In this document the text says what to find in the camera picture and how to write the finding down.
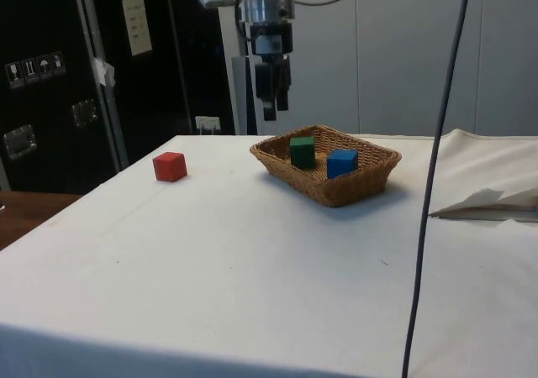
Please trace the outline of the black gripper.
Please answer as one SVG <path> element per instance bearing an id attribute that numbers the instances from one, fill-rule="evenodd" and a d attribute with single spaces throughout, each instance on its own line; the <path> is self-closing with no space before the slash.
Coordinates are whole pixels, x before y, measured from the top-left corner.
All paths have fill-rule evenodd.
<path id="1" fill-rule="evenodd" d="M 250 31 L 254 55 L 284 55 L 276 66 L 276 98 L 272 65 L 264 62 L 255 65 L 256 97 L 261 100 L 264 120 L 276 121 L 277 110 L 287 111 L 289 107 L 292 79 L 290 60 L 285 54 L 293 51 L 292 25 L 289 22 L 252 24 Z"/>

